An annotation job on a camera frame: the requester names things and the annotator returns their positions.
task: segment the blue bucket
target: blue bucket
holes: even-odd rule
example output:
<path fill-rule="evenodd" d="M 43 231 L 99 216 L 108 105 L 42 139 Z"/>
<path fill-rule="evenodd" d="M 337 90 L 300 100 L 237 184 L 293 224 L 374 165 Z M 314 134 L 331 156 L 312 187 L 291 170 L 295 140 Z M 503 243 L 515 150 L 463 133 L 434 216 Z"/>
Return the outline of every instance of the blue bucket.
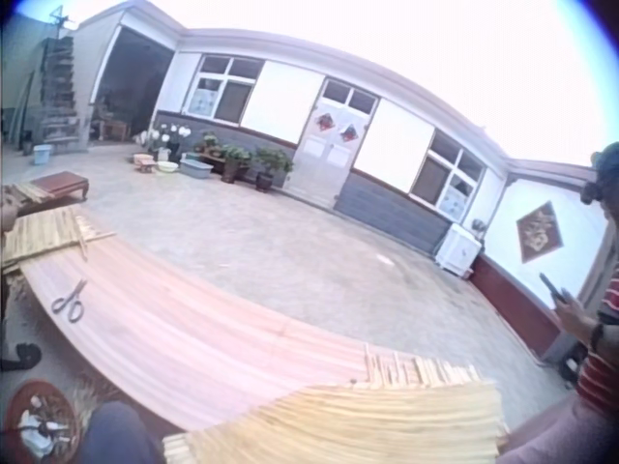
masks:
<path fill-rule="evenodd" d="M 33 164 L 47 164 L 49 161 L 49 155 L 51 155 L 51 150 L 53 149 L 52 145 L 35 145 L 34 155 L 35 158 L 32 161 Z"/>

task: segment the sky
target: sky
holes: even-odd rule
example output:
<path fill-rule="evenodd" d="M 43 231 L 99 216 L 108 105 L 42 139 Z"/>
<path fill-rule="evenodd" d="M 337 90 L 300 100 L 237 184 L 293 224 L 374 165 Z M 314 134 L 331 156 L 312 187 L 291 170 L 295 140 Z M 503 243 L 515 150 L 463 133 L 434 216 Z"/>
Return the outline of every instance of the sky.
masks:
<path fill-rule="evenodd" d="M 116 0 L 26 0 L 79 21 Z M 153 0 L 186 27 L 284 34 L 400 73 L 508 155 L 590 164 L 619 140 L 619 50 L 575 0 Z"/>

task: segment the red wall base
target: red wall base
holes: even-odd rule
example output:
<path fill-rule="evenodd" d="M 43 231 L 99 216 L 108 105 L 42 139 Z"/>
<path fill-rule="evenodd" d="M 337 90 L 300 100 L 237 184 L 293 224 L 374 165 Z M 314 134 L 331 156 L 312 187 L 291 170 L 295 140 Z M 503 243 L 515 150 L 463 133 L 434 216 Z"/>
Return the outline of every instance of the red wall base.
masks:
<path fill-rule="evenodd" d="M 481 254 L 473 265 L 471 282 L 496 307 L 538 358 L 561 333 L 548 309 L 517 280 Z"/>

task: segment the striped shirt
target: striped shirt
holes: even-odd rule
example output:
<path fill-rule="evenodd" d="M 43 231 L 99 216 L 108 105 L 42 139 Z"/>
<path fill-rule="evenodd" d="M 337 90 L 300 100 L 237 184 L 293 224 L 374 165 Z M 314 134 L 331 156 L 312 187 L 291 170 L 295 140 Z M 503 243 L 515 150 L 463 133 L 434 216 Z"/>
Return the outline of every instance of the striped shirt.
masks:
<path fill-rule="evenodd" d="M 604 293 L 600 320 L 607 325 L 619 325 L 619 263 Z M 599 411 L 619 416 L 619 368 L 590 353 L 584 361 L 576 391 Z"/>

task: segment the glass pane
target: glass pane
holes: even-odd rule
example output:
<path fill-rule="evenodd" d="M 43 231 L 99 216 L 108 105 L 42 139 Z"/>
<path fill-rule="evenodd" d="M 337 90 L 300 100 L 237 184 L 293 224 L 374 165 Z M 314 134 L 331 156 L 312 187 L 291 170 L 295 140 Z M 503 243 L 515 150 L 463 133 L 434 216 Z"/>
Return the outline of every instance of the glass pane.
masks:
<path fill-rule="evenodd" d="M 190 103 L 189 113 L 201 116 L 213 116 L 213 108 L 220 92 L 221 81 L 216 79 L 202 78 L 197 83 Z"/>
<path fill-rule="evenodd" d="M 462 153 L 462 158 L 460 158 L 460 162 L 457 167 L 459 167 L 460 171 L 475 181 L 480 180 L 482 171 L 484 170 L 484 166 L 468 152 Z"/>
<path fill-rule="evenodd" d="M 445 190 L 445 195 L 438 209 L 455 220 L 460 220 L 472 193 L 473 187 L 454 175 Z"/>
<path fill-rule="evenodd" d="M 355 90 L 348 106 L 358 109 L 363 113 L 371 114 L 371 110 L 374 108 L 374 102 L 376 102 L 374 97 Z"/>
<path fill-rule="evenodd" d="M 457 154 L 460 151 L 460 146 L 439 130 L 436 131 L 429 148 L 436 155 L 440 155 L 450 163 L 456 163 Z"/>
<path fill-rule="evenodd" d="M 261 61 L 234 58 L 228 74 L 238 75 L 239 77 L 246 77 L 247 79 L 256 79 L 260 74 L 261 69 Z"/>
<path fill-rule="evenodd" d="M 227 56 L 206 55 L 202 63 L 203 73 L 224 74 L 230 58 Z"/>
<path fill-rule="evenodd" d="M 432 158 L 426 158 L 412 193 L 435 205 L 445 187 L 449 169 Z"/>
<path fill-rule="evenodd" d="M 215 113 L 215 119 L 238 123 L 250 96 L 251 85 L 228 81 L 221 95 L 220 105 Z"/>
<path fill-rule="evenodd" d="M 322 93 L 322 96 L 325 99 L 333 100 L 334 102 L 346 103 L 349 92 L 350 87 L 347 85 L 330 80 L 327 83 L 327 87 L 325 87 L 325 91 Z"/>

